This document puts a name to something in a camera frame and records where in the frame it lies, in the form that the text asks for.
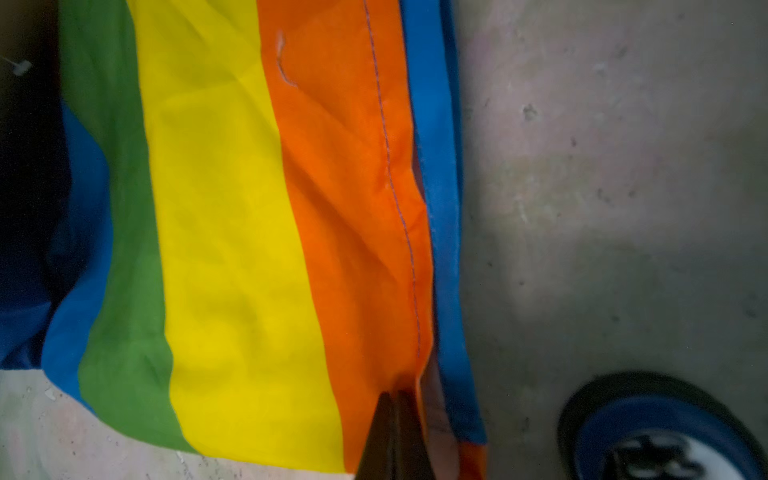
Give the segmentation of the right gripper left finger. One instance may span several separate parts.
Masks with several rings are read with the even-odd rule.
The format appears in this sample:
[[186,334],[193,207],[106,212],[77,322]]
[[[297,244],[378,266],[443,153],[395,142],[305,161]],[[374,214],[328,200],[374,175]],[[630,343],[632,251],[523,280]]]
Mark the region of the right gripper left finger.
[[384,392],[377,400],[365,448],[355,474],[356,480],[394,478],[393,428],[393,400],[388,392]]

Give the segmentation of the multicolour shorts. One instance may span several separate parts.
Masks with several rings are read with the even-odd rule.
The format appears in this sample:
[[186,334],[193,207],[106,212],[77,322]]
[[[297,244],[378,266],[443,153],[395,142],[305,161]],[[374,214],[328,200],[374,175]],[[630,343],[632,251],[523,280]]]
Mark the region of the multicolour shorts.
[[448,1],[5,1],[1,366],[118,432],[355,476],[411,392],[486,475]]

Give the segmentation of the blue stapler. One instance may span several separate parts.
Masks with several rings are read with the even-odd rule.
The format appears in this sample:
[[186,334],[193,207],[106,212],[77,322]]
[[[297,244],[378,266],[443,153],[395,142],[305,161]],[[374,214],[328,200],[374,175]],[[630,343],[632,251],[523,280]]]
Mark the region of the blue stapler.
[[720,401],[647,371],[603,375],[563,408],[558,451],[571,479],[764,479],[767,456]]

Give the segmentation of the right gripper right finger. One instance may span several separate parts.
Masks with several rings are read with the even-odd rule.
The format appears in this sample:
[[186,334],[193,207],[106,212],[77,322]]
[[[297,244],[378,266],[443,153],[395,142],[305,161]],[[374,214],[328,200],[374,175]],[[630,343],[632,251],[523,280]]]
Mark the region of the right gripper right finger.
[[395,397],[395,478],[435,480],[415,397],[401,391]]

